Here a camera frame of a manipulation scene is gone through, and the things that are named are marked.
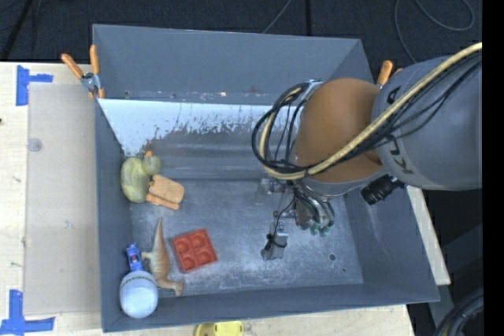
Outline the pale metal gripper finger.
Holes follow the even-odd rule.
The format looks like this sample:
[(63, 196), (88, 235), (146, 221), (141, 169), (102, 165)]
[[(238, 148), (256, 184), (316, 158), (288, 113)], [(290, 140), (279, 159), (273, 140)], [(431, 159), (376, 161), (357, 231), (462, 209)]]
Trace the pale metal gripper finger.
[(288, 232), (284, 229), (282, 222), (271, 222), (269, 232), (266, 235), (266, 243), (261, 250), (263, 260), (277, 260), (284, 257), (287, 247)]
[(284, 196), (284, 185), (276, 179), (263, 178), (259, 180), (254, 194), (255, 205), (274, 205), (281, 202)]

